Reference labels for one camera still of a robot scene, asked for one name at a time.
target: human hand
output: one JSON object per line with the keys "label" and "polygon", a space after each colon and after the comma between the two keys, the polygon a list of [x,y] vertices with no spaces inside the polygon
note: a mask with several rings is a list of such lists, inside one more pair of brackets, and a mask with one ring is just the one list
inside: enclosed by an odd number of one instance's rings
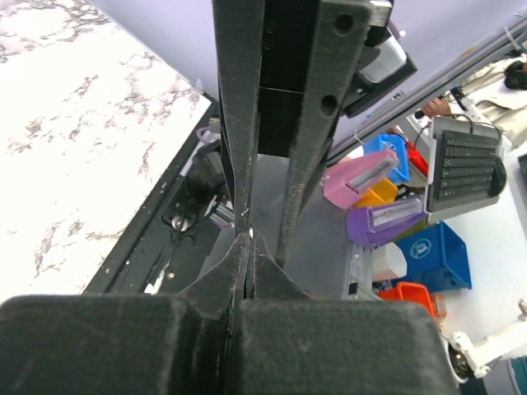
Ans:
{"label": "human hand", "polygon": [[448,104],[448,101],[445,99],[439,99],[435,98],[427,105],[423,106],[421,108],[421,111],[428,117],[432,118],[437,115],[447,117],[449,115],[452,115],[452,111],[450,111],[450,105]]}

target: yellow bin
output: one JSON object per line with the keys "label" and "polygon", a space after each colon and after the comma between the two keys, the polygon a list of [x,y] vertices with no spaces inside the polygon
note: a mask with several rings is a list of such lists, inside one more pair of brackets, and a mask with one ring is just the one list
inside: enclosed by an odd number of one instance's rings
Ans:
{"label": "yellow bin", "polygon": [[368,189],[354,207],[376,207],[392,203],[396,197],[397,186],[389,179],[382,179],[373,188]]}

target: marble table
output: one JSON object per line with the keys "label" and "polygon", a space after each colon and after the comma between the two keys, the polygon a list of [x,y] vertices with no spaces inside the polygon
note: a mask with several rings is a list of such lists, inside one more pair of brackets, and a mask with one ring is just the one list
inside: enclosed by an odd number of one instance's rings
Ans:
{"label": "marble table", "polygon": [[0,0],[0,303],[82,292],[208,101],[84,0]]}

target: white marble tabletop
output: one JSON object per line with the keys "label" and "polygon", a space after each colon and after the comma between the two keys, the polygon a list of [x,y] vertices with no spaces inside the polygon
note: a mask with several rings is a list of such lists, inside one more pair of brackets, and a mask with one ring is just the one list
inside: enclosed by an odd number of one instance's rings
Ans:
{"label": "white marble tabletop", "polygon": [[208,106],[84,0],[0,0],[0,303],[82,292]]}

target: blue plastic bin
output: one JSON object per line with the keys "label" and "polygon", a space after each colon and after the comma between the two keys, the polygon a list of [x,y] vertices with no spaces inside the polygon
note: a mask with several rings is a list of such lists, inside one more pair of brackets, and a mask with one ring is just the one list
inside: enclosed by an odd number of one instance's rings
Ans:
{"label": "blue plastic bin", "polygon": [[388,179],[394,184],[407,183],[410,181],[410,169],[408,168],[408,155],[406,153],[406,142],[400,136],[390,134],[380,134],[372,138],[369,142],[364,144],[364,154],[371,154],[373,152],[389,148],[395,151],[399,159],[398,169],[393,169],[388,174]]}
{"label": "blue plastic bin", "polygon": [[417,282],[429,292],[472,289],[464,241],[445,223],[395,242],[408,264],[407,275],[392,281]]}

